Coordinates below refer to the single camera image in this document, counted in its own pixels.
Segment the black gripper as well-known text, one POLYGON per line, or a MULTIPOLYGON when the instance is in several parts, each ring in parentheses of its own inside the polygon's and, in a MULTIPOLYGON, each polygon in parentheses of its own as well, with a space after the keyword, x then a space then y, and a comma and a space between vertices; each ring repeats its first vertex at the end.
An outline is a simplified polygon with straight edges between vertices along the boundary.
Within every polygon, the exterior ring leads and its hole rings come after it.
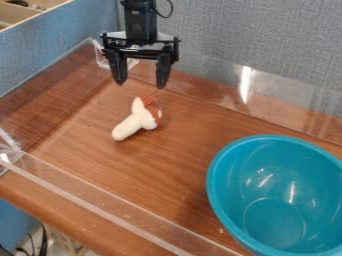
POLYGON ((124 31, 104 32, 100 38, 104 47, 102 55, 108 60, 114 82, 123 85, 127 81, 127 58, 157 59, 156 86, 163 89, 169 78, 172 64, 179 61, 180 39, 157 32, 149 40, 131 40, 124 31))

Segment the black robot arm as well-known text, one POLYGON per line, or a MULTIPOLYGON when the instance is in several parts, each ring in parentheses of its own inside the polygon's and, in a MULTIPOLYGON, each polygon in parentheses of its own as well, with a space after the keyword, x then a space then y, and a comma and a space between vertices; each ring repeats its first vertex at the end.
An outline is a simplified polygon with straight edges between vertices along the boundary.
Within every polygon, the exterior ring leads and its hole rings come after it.
POLYGON ((102 55, 109 64, 114 82, 123 85, 128 78, 128 60, 145 59, 156 61, 156 87, 165 87, 171 67, 179 61, 179 43, 176 36, 157 31, 156 0, 120 0, 124 8, 124 31, 104 32, 102 55))

